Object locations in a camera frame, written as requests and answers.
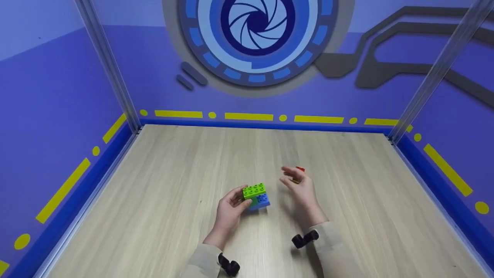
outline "yellow stripe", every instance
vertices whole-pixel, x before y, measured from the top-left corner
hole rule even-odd
[[[427,144],[424,147],[425,153],[436,163],[437,167],[443,171],[443,173],[450,179],[450,181],[458,188],[463,196],[470,195],[473,190],[466,184],[466,182],[451,168],[451,166],[442,158],[441,155],[430,145]]]
[[[70,175],[70,177],[63,183],[63,185],[58,189],[55,195],[50,199],[50,201],[44,206],[44,208],[36,216],[36,220],[44,224],[50,215],[55,211],[57,206],[62,202],[62,200],[67,196],[72,187],[81,178],[84,172],[89,168],[91,163],[87,158],[85,158],[76,170]]]
[[[155,110],[156,117],[173,117],[173,118],[202,118],[203,113],[200,111],[172,111],[172,110]]]
[[[343,117],[322,117],[322,116],[295,116],[295,122],[299,123],[323,123],[323,124],[342,124]]]
[[[364,122],[364,125],[373,125],[373,126],[395,126],[396,124],[398,124],[398,120],[390,120],[390,119],[368,118]]]
[[[272,121],[273,114],[225,113],[226,120]]]
[[[3,275],[3,273],[5,273],[5,271],[7,271],[9,265],[10,264],[0,260],[0,277]]]
[[[112,127],[110,127],[110,129],[106,132],[106,134],[103,136],[103,141],[105,143],[108,143],[113,135],[115,135],[115,133],[117,133],[117,131],[119,130],[119,128],[124,124],[125,120],[127,119],[127,116],[124,114],[122,114],[119,119],[112,125]]]

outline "table surface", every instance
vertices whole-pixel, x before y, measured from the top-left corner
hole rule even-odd
[[[278,178],[301,166],[369,277],[485,277],[382,134],[146,125],[49,276],[178,276],[219,199],[264,183],[271,206],[242,217],[225,256],[237,277],[323,277],[290,239],[303,217]]]

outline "beige sleeve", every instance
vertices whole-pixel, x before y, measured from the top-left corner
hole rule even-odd
[[[218,263],[220,253],[221,250],[216,246],[199,244],[180,274],[180,278],[217,278],[220,271]]]
[[[319,234],[314,246],[323,266],[325,278],[364,277],[357,261],[332,222],[312,226],[310,230],[316,230]]]

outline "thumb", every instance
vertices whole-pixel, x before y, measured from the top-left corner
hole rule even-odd
[[[294,182],[292,182],[289,178],[287,177],[281,177],[280,181],[288,187],[291,191],[295,190],[295,186],[297,186]]]
[[[244,210],[246,210],[250,204],[252,204],[252,200],[251,199],[247,199],[245,201],[243,201],[242,203],[240,203],[236,209],[239,211],[239,213],[242,213],[244,212]]]

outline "human hand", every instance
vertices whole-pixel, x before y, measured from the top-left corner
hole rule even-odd
[[[283,166],[281,169],[284,176],[280,178],[280,181],[288,187],[295,201],[304,210],[309,226],[312,227],[328,221],[317,202],[312,179],[304,171],[297,168]],[[289,177],[299,181],[299,184],[292,182]]]
[[[245,187],[247,185],[239,186],[221,198],[213,229],[204,239],[204,244],[214,245],[221,250],[225,248],[230,233],[240,220],[240,215],[252,204],[251,199],[243,201],[242,189]]]

